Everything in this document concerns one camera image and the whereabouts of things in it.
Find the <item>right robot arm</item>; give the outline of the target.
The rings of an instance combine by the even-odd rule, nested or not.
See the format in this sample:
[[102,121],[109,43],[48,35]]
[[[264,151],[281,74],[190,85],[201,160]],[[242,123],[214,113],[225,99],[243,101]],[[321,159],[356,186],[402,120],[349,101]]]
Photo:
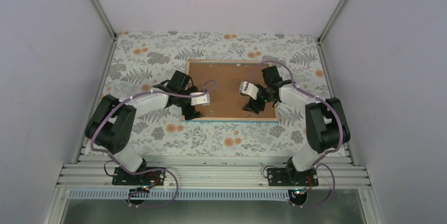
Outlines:
[[338,151],[351,139],[344,109],[338,98],[322,99],[300,88],[293,79],[284,80],[276,66],[261,71],[264,85],[249,81],[241,82],[239,91],[248,96],[243,110],[260,113],[267,103],[285,103],[301,109],[305,115],[307,143],[289,158],[285,177],[289,184],[297,186],[306,178],[306,172],[315,169],[329,153]]

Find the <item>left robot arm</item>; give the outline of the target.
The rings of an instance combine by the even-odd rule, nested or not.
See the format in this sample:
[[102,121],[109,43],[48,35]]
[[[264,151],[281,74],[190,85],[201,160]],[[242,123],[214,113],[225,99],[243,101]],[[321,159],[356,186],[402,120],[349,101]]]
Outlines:
[[90,140],[92,150],[105,153],[126,172],[131,183],[141,184],[147,177],[146,163],[129,145],[135,119],[177,106],[186,120],[192,120],[203,116],[195,107],[209,103],[210,90],[204,86],[199,89],[189,75],[175,71],[171,79],[124,100],[104,96],[88,121],[84,135]]

